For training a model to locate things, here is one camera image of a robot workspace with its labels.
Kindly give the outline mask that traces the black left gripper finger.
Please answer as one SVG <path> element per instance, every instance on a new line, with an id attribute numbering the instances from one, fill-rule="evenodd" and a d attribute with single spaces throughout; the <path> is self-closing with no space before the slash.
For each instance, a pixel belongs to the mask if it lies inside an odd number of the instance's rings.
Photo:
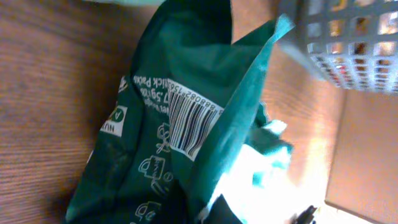
<path id="1" fill-rule="evenodd" d="M 313 205 L 309 206 L 305 211 L 303 211 L 297 218 L 292 221 L 292 224 L 312 224 L 315 223 L 315 212 L 317 207 Z"/>

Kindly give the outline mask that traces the green food pouch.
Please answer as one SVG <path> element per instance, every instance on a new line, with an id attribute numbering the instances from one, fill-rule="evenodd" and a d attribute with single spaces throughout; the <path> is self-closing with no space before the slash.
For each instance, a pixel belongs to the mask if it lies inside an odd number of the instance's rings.
<path id="1" fill-rule="evenodd" d="M 66 223 L 271 223 L 286 127 L 261 101 L 281 15 L 232 40 L 230 1 L 165 1 L 122 77 Z"/>

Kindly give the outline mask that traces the mint green snack bar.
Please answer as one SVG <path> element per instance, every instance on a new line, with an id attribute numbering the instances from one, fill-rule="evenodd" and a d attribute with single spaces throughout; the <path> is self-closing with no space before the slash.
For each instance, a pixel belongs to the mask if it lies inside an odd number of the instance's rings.
<path id="1" fill-rule="evenodd" d="M 159 6 L 165 0 L 85 0 L 103 4 L 118 4 L 123 6 Z"/>

